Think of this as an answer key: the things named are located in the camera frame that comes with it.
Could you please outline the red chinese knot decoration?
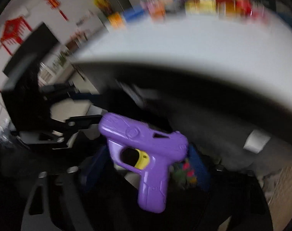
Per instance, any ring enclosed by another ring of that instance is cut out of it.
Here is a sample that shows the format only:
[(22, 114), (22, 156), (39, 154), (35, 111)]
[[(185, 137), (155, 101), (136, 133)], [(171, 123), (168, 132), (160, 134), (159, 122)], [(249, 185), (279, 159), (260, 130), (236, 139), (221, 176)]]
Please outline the red chinese knot decoration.
[(51, 7), (51, 9), (58, 10), (61, 16), (65, 19), (65, 21), (69, 21), (67, 16), (64, 14), (64, 12), (60, 9), (60, 1), (58, 0), (46, 0), (47, 4)]

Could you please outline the yellow flower plant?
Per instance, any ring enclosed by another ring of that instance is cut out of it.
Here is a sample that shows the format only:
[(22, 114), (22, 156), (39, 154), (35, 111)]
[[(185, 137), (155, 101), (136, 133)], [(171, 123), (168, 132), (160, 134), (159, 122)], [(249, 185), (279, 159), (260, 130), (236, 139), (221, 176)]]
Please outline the yellow flower plant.
[(106, 17), (114, 13), (114, 10), (108, 0), (94, 0), (94, 4)]

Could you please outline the black television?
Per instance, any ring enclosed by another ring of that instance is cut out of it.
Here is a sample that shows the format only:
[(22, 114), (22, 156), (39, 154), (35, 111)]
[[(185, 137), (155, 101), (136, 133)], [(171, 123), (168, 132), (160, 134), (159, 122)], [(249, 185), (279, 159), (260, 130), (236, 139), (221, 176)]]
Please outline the black television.
[(18, 62), (28, 54), (36, 54), (42, 60), (55, 46), (59, 44), (46, 23), (42, 22), (26, 40), (18, 47), (11, 59), (2, 70), (6, 76), (17, 66)]

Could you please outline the purple toy pistol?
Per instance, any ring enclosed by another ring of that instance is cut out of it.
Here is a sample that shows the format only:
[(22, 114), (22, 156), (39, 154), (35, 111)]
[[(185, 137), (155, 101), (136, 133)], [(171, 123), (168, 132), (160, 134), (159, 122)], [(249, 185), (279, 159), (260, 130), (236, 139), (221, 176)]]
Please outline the purple toy pistol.
[[(140, 175), (138, 204), (153, 213), (165, 210), (169, 168), (185, 159), (188, 140), (180, 132), (166, 134), (151, 129), (148, 124), (114, 113), (105, 114), (99, 131), (107, 139), (109, 153), (115, 164)], [(123, 150), (131, 148), (144, 152), (148, 164), (140, 169), (121, 159)]]

